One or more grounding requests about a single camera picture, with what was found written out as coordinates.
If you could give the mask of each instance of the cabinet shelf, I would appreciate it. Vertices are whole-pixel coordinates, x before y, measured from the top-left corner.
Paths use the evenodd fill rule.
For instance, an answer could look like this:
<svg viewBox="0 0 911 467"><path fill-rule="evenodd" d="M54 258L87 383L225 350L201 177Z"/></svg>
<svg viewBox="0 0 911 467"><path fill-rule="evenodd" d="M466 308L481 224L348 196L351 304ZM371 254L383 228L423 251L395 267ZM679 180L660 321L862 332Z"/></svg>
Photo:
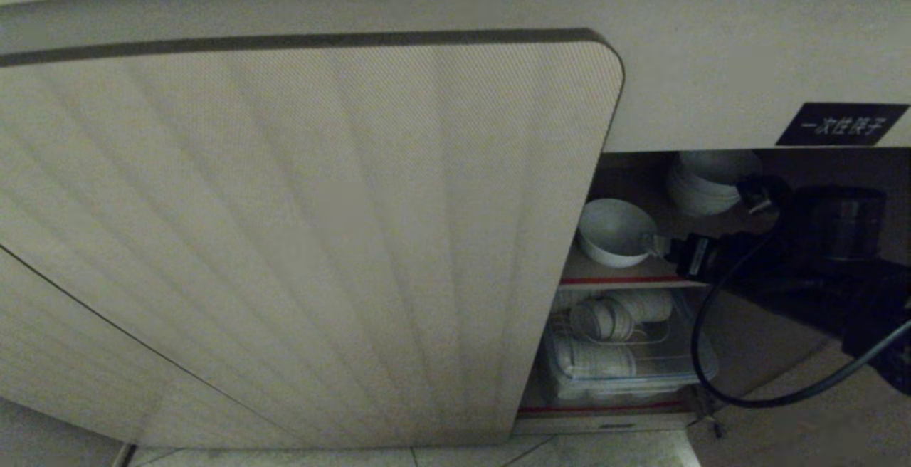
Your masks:
<svg viewBox="0 0 911 467"><path fill-rule="evenodd" d="M689 233L706 236L735 231L756 233L772 226L769 218L749 216L740 206L702 218L681 214L664 190L664 175L669 162L670 158L666 155L638 159L638 165L619 168L602 162L592 182L589 201L599 198L629 201L654 218L661 236L676 239L684 239ZM599 265L585 256L575 243L560 276L561 288L692 288L699 285L702 283L679 278L672 263L655 257L648 257L642 263L626 268Z"/></svg>

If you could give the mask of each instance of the black label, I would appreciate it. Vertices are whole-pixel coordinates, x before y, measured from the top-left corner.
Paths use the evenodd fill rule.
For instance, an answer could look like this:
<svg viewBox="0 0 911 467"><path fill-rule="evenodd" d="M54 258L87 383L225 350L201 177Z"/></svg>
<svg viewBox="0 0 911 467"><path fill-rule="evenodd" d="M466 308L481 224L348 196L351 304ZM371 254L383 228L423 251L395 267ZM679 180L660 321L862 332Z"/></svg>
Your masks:
<svg viewBox="0 0 911 467"><path fill-rule="evenodd" d="M806 103L776 145L875 145L908 104Z"/></svg>

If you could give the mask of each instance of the tiled floor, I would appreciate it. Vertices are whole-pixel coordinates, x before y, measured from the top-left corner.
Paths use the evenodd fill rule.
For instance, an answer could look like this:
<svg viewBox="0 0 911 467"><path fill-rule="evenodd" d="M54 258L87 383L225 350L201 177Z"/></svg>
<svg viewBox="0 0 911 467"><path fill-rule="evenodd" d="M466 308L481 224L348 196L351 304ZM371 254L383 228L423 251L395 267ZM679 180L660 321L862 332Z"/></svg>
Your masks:
<svg viewBox="0 0 911 467"><path fill-rule="evenodd" d="M699 467L685 431L515 437L467 448L206 451L139 448L130 467Z"/></svg>

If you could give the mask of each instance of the black cable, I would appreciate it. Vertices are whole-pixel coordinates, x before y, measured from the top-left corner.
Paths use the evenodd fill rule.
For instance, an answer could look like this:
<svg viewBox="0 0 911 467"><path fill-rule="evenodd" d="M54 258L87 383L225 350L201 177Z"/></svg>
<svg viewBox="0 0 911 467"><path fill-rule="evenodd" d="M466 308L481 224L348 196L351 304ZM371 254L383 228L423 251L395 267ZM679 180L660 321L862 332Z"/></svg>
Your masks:
<svg viewBox="0 0 911 467"><path fill-rule="evenodd" d="M878 355L882 350L885 350L886 347L889 347L892 342L898 340L899 337L902 337L908 330L911 330L911 321L905 322L901 327L895 328L892 333L885 336L874 347L871 347L865 354L856 357L856 359L847 363L828 377L824 377L824 379L819 380L817 383L813 383L813 385L809 387L797 390L797 392L771 399L740 399L721 392L715 385L712 385L712 382L709 382L708 377L705 376L705 371L702 370L702 361L699 359L699 336L700 332L702 332L702 325L705 322L706 315L708 315L709 307L712 305L712 302L715 301L715 298L718 296L723 286L725 286L725 283L727 283L737 270L739 270L752 256L759 252L762 247L766 246L772 237L774 237L774 234L775 231L770 231L770 233L766 234L756 246L752 247L743 257L734 263L734 265L731 266L731 269L712 286L705 301L702 302L699 315L696 315L696 322L693 324L693 338L690 340L690 354L693 356L693 367L695 367L696 376L699 377L699 382L702 382L702 386L723 402L735 406L742 406L742 408L746 409L768 409L774 408L774 406L790 405L791 403L801 402L801 400L816 396L821 392L825 392L827 389L832 389L834 386L847 379L847 377L856 373L857 370L865 366L866 363L872 360L872 358Z"/></svg>

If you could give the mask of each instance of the red trim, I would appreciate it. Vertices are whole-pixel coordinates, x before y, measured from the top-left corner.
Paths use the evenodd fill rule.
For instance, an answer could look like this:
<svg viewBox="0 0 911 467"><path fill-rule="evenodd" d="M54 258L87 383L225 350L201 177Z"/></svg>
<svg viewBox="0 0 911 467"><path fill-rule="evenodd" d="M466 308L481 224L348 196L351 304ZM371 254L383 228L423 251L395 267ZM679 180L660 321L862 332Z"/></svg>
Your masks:
<svg viewBox="0 0 911 467"><path fill-rule="evenodd" d="M560 285L582 285L582 283L646 283L680 282L680 276L612 276L612 278L563 278Z"/></svg>
<svg viewBox="0 0 911 467"><path fill-rule="evenodd" d="M557 412L595 412L595 411L635 411L636 409L663 409L669 406L683 406L683 402L663 402L638 406L589 406L581 409L561 409L556 406L536 406L531 409L518 409L518 413L557 413Z"/></svg>

